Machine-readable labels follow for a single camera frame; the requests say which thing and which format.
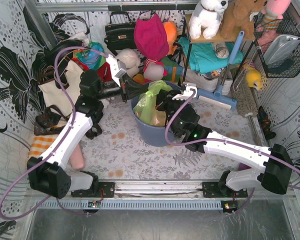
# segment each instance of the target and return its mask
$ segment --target yellow plastic bag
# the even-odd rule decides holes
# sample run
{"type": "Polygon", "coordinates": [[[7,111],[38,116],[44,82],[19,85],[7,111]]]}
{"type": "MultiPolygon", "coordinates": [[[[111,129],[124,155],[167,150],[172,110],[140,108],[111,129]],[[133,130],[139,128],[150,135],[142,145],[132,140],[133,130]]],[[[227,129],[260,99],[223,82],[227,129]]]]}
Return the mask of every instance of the yellow plastic bag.
{"type": "Polygon", "coordinates": [[[155,81],[149,84],[146,93],[140,95],[139,102],[133,108],[133,112],[141,122],[156,127],[165,125],[166,114],[156,110],[157,95],[161,90],[169,92],[172,87],[162,80],[155,81]]]}

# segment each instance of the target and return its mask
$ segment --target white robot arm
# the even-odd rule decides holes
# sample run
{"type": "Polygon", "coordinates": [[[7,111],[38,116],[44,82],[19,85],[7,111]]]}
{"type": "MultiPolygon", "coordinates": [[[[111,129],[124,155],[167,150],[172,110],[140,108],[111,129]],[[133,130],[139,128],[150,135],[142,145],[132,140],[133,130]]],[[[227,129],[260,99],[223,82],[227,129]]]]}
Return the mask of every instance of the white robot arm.
{"type": "MultiPolygon", "coordinates": [[[[53,152],[47,162],[38,167],[35,171],[29,173],[29,181],[33,189],[54,196],[58,199],[63,198],[69,191],[98,191],[98,176],[93,173],[77,172],[72,175],[65,173],[70,155],[86,132],[90,131],[90,129],[101,119],[103,115],[103,105],[98,100],[100,96],[104,98],[108,95],[121,94],[123,100],[127,100],[134,97],[134,95],[140,94],[140,92],[131,91],[131,89],[134,88],[133,83],[130,84],[132,87],[128,88],[127,83],[129,81],[125,80],[127,75],[125,74],[124,66],[118,63],[112,56],[108,57],[106,60],[110,63],[111,73],[116,86],[111,90],[103,89],[102,87],[101,89],[90,89],[89,84],[94,78],[93,73],[88,73],[88,71],[83,73],[86,77],[81,76],[81,83],[83,86],[80,86],[80,88],[82,87],[81,90],[84,89],[86,94],[79,97],[75,104],[77,112],[75,114],[73,125],[71,125],[71,119],[74,116],[71,115],[70,120],[53,144],[40,156],[40,158],[32,157],[27,163],[27,168],[29,169],[51,154],[56,145],[62,141],[65,132],[70,128],[67,137],[60,144],[58,149],[53,152]]],[[[140,88],[142,88],[141,86],[135,86],[135,88],[142,92],[147,90],[140,90],[140,88]]],[[[173,101],[188,99],[193,94],[193,90],[196,93],[198,92],[196,86],[191,83],[185,84],[181,89],[181,93],[172,97],[173,101]]],[[[180,112],[178,119],[173,121],[171,130],[175,136],[181,137],[185,134],[183,142],[190,142],[193,139],[207,138],[221,139],[224,140],[224,142],[206,141],[197,144],[190,144],[186,146],[187,149],[202,153],[221,155],[251,167],[251,169],[243,171],[227,171],[223,173],[221,179],[226,179],[225,184],[222,186],[223,190],[225,190],[225,195],[227,192],[229,193],[231,191],[239,191],[244,188],[258,187],[260,185],[273,193],[286,193],[291,175],[290,168],[279,165],[261,154],[253,153],[252,151],[242,147],[227,144],[227,141],[237,142],[251,148],[256,148],[261,152],[274,155],[291,163],[286,150],[282,146],[278,145],[273,149],[269,149],[268,147],[254,146],[244,142],[239,142],[220,135],[207,127],[200,126],[198,124],[200,117],[195,113],[192,107],[187,110],[186,114],[189,115],[189,113],[192,113],[193,119],[195,120],[187,122],[187,120],[183,119],[182,112],[180,112]]]]}

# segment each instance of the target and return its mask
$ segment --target orange plush toy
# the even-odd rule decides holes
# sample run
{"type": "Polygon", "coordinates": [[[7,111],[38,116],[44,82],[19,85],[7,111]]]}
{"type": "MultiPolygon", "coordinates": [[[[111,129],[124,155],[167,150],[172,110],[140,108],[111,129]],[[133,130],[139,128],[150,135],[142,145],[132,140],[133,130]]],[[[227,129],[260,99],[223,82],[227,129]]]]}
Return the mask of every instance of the orange plush toy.
{"type": "Polygon", "coordinates": [[[177,46],[174,46],[174,42],[177,39],[177,27],[172,21],[166,21],[163,23],[164,30],[166,33],[166,39],[169,44],[169,52],[167,55],[172,55],[175,53],[177,46]]]}
{"type": "Polygon", "coordinates": [[[246,39],[253,38],[255,30],[253,16],[263,10],[266,4],[267,0],[235,0],[229,3],[223,15],[221,36],[227,39],[234,27],[241,27],[246,39]]]}

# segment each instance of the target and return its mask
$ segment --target green plastic bag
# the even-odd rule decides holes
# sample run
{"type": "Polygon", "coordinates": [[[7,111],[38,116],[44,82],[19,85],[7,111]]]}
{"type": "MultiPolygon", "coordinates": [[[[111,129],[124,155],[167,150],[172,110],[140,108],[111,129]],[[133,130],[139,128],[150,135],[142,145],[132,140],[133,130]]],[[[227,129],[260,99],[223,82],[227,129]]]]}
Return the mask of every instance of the green plastic bag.
{"type": "Polygon", "coordinates": [[[169,92],[172,90],[172,87],[167,85],[164,81],[159,80],[151,82],[148,91],[140,95],[139,102],[133,108],[133,112],[141,122],[150,126],[158,125],[156,101],[157,95],[161,90],[169,92]]]}

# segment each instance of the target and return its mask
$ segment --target wooden shelf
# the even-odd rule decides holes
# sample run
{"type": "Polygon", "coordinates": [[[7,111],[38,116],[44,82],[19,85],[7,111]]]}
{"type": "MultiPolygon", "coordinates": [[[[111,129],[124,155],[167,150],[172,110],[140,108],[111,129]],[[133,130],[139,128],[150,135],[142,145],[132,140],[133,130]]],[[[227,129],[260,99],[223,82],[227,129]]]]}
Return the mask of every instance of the wooden shelf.
{"type": "MultiPolygon", "coordinates": [[[[186,21],[187,29],[190,29],[190,27],[189,27],[190,18],[191,18],[191,14],[186,14],[185,15],[185,21],[186,21]]],[[[201,33],[201,36],[199,38],[197,38],[197,39],[191,39],[191,37],[190,37],[189,34],[188,34],[188,36],[189,36],[190,43],[192,43],[192,44],[218,43],[218,42],[235,42],[237,40],[239,32],[240,32],[240,27],[235,27],[234,30],[233,30],[233,32],[232,32],[231,37],[229,37],[227,39],[224,39],[221,36],[221,26],[220,26],[219,31],[217,32],[217,34],[213,38],[211,38],[211,39],[205,39],[202,36],[202,33],[201,33]]],[[[246,41],[254,41],[255,37],[253,37],[252,39],[244,39],[244,40],[246,40],[246,41]]]]}

